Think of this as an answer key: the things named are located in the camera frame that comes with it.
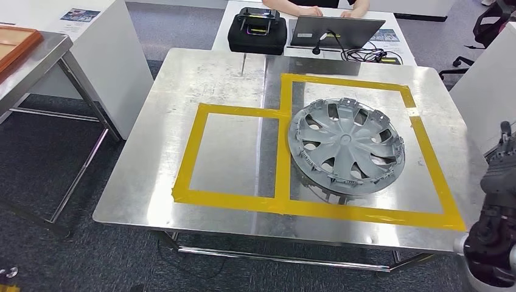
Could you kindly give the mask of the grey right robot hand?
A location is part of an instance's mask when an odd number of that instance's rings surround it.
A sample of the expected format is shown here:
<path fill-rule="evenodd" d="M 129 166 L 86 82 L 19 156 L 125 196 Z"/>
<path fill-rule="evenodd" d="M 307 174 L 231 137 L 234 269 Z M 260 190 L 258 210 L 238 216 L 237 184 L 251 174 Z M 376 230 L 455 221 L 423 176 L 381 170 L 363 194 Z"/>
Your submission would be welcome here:
<path fill-rule="evenodd" d="M 500 124 L 500 130 L 500 140 L 488 160 L 488 169 L 481 180 L 481 188 L 486 194 L 515 198 L 515 137 L 508 121 Z"/>

